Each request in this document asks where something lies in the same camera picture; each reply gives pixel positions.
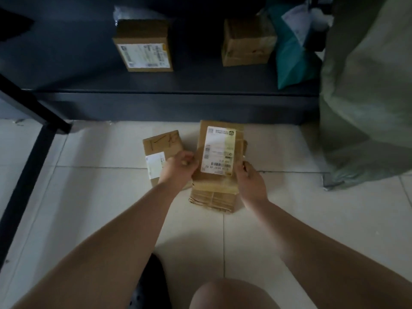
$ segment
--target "forearm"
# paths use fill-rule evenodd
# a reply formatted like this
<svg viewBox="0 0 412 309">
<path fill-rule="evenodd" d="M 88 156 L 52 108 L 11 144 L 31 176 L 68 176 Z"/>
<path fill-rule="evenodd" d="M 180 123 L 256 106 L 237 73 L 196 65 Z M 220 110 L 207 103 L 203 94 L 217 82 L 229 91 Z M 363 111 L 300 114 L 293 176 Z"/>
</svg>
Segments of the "forearm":
<svg viewBox="0 0 412 309">
<path fill-rule="evenodd" d="M 124 308 L 177 193 L 164 184 L 154 187 L 82 242 L 15 308 Z"/>
<path fill-rule="evenodd" d="M 412 284 L 403 277 L 269 201 L 250 208 L 273 235 L 281 259 L 319 309 L 411 307 Z"/>
</svg>

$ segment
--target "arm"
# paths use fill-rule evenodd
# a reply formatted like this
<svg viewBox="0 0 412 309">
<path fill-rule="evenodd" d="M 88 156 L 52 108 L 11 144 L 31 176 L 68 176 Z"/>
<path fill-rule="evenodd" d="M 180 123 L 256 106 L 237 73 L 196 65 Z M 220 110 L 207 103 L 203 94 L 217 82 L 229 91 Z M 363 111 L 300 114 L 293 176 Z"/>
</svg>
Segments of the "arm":
<svg viewBox="0 0 412 309">
<path fill-rule="evenodd" d="M 169 158 L 157 186 L 76 247 L 14 308 L 126 308 L 170 204 L 197 166 L 192 152 Z"/>
<path fill-rule="evenodd" d="M 235 166 L 241 198 L 275 238 L 280 258 L 319 309 L 411 308 L 412 283 L 267 199 L 262 176 Z"/>
</svg>

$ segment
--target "hand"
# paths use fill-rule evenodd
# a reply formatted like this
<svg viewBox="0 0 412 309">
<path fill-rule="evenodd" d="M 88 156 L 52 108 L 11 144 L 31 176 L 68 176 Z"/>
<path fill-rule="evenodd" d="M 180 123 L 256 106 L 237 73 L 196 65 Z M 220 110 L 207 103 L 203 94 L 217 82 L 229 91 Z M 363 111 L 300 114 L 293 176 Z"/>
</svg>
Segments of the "hand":
<svg viewBox="0 0 412 309">
<path fill-rule="evenodd" d="M 266 185 L 259 172 L 253 166 L 245 162 L 235 164 L 234 171 L 237 176 L 240 197 L 245 206 L 251 206 L 267 201 Z"/>
<path fill-rule="evenodd" d="M 166 183 L 176 189 L 177 192 L 180 192 L 190 180 L 198 165 L 199 161 L 194 159 L 193 152 L 180 151 L 175 156 L 167 159 L 160 173 L 159 183 Z"/>
</svg>

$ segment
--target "black slipper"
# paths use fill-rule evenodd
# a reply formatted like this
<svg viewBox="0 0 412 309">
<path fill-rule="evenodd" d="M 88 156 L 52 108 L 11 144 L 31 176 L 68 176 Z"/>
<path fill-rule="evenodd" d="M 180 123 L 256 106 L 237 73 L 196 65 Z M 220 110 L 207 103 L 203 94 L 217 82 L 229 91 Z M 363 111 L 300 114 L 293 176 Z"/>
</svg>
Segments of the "black slipper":
<svg viewBox="0 0 412 309">
<path fill-rule="evenodd" d="M 172 309 L 162 263 L 152 254 L 130 300 L 129 309 Z"/>
</svg>

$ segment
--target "white paper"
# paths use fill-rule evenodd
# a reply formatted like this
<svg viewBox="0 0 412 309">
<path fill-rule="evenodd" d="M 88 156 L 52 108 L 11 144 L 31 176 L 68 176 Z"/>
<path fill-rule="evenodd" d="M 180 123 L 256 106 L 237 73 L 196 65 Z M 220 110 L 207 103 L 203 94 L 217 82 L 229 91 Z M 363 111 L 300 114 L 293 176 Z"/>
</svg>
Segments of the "white paper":
<svg viewBox="0 0 412 309">
<path fill-rule="evenodd" d="M 118 44 L 129 68 L 170 68 L 166 47 L 155 44 Z"/>
<path fill-rule="evenodd" d="M 311 16 L 308 11 L 307 3 L 295 6 L 282 15 L 282 19 L 295 34 L 300 45 L 303 46 L 309 33 Z"/>
<path fill-rule="evenodd" d="M 235 140 L 235 129 L 209 126 L 200 171 L 217 175 L 232 175 Z"/>
<path fill-rule="evenodd" d="M 160 177 L 160 173 L 163 168 L 163 164 L 166 161 L 164 152 L 152 154 L 146 156 L 147 170 L 149 171 L 149 179 L 155 179 Z"/>
</svg>

